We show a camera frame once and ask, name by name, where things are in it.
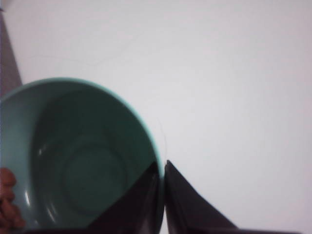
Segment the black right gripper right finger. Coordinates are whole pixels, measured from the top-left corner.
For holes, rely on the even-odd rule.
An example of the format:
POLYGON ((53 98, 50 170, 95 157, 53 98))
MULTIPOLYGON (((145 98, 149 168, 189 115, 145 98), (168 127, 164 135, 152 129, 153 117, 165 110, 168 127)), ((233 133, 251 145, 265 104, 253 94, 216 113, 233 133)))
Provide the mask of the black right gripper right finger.
POLYGON ((206 201, 171 161, 165 166, 165 206, 171 234, 236 234, 239 228, 206 201))

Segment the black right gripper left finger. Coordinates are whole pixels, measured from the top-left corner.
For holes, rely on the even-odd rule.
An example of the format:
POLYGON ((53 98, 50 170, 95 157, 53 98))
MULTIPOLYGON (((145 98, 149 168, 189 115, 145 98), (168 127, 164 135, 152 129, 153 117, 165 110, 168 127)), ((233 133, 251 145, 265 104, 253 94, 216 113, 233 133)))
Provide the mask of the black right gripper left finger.
POLYGON ((156 162, 117 202, 87 228, 89 234, 154 234, 157 232, 159 174, 156 162))

